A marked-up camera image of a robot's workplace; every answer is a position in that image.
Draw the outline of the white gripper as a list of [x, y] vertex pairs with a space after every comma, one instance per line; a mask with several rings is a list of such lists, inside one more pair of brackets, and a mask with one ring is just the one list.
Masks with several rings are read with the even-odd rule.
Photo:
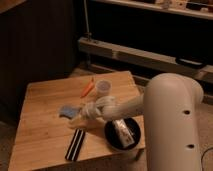
[[81, 109], [81, 115], [72, 118], [69, 121], [71, 129], [95, 129], [100, 126], [100, 123], [95, 118], [102, 116], [102, 110], [106, 106], [115, 104], [114, 96], [104, 96], [96, 101], [86, 103]]

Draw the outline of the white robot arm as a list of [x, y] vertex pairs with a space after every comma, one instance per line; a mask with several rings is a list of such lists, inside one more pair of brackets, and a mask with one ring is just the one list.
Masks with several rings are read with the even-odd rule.
[[113, 96], [83, 106], [70, 121], [78, 127], [85, 120], [112, 121], [144, 117], [148, 171], [202, 171], [196, 109], [204, 96], [192, 78], [174, 73], [153, 77], [143, 94], [124, 103]]

